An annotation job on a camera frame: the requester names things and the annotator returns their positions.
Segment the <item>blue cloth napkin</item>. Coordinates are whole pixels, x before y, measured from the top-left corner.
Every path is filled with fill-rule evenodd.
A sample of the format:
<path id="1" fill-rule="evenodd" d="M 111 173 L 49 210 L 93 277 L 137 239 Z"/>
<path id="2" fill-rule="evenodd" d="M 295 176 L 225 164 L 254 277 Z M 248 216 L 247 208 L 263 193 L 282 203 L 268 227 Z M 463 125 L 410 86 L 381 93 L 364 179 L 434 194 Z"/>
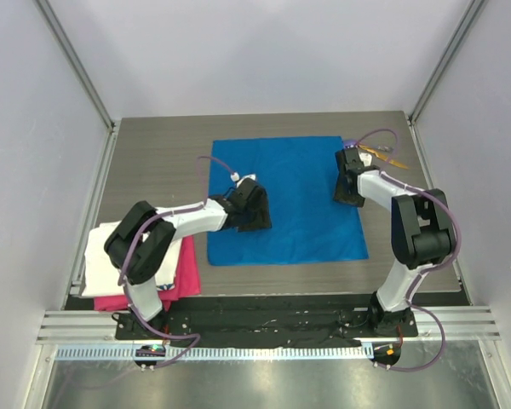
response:
<path id="1" fill-rule="evenodd" d="M 339 136 L 219 140 L 211 154 L 267 190 L 272 226 L 207 235 L 213 266 L 350 262 L 368 257 L 359 211 L 333 199 Z"/>

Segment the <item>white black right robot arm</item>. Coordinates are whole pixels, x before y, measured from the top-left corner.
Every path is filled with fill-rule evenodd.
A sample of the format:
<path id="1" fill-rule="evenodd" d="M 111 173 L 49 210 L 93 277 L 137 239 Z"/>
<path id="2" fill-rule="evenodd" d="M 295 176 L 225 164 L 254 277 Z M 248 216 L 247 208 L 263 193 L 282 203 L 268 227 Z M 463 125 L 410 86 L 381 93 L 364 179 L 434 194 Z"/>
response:
<path id="1" fill-rule="evenodd" d="M 394 262 L 371 296 L 367 326 L 379 337 L 391 336 L 410 320 L 412 298 L 426 276 L 456 258 L 459 227 L 442 190 L 413 187 L 365 164 L 357 147 L 335 158 L 336 202 L 361 208 L 369 199 L 390 212 Z"/>

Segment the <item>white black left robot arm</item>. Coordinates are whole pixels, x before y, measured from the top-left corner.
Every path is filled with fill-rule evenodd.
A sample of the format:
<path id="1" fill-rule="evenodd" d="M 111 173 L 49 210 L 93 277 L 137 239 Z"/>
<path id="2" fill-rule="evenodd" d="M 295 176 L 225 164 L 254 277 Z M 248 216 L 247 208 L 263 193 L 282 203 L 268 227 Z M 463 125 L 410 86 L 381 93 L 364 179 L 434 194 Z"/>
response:
<path id="1" fill-rule="evenodd" d="M 228 194 L 196 204 L 158 210 L 146 201 L 136 203 L 103 246 L 119 270 L 118 284 L 135 316 L 135 330 L 147 340 L 163 333 L 167 314 L 155 275 L 172 242 L 198 233 L 243 233 L 271 226 L 267 190 L 252 176 L 237 181 Z"/>

